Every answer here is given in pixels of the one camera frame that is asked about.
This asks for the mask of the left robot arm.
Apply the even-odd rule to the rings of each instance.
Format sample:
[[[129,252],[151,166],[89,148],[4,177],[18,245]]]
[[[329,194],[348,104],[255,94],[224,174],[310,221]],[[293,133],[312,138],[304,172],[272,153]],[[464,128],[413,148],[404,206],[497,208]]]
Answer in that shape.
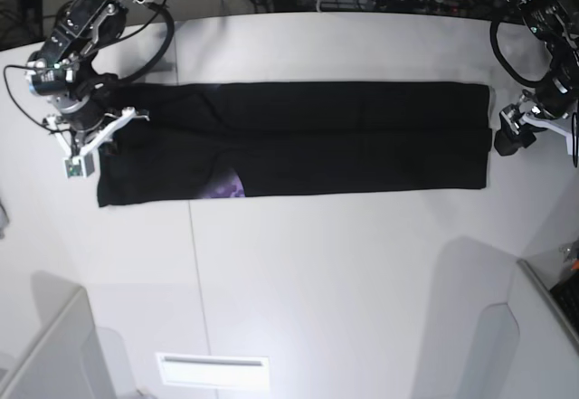
[[[500,50],[498,29],[512,14],[521,16],[551,56],[539,80],[519,74]],[[531,146],[537,133],[550,130],[565,139],[567,153],[578,166],[578,0],[506,0],[493,16],[489,39],[498,63],[524,87],[517,101],[499,113],[495,150],[503,157],[512,156]]]

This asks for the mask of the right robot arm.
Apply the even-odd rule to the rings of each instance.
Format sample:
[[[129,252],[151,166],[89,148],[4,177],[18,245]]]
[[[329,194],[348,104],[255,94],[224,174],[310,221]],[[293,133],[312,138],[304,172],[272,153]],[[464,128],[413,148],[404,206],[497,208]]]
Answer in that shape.
[[[134,73],[120,78],[98,73],[92,67],[99,51],[126,40],[128,6],[134,3],[161,17],[166,36],[155,55]],[[106,141],[137,113],[133,109],[108,109],[109,90],[129,85],[149,73],[163,58],[175,34],[175,21],[166,3],[157,0],[73,0],[57,14],[43,46],[26,63],[26,76],[33,94],[46,98],[58,111],[42,128],[60,138],[71,136],[66,145],[76,157],[86,147]]]

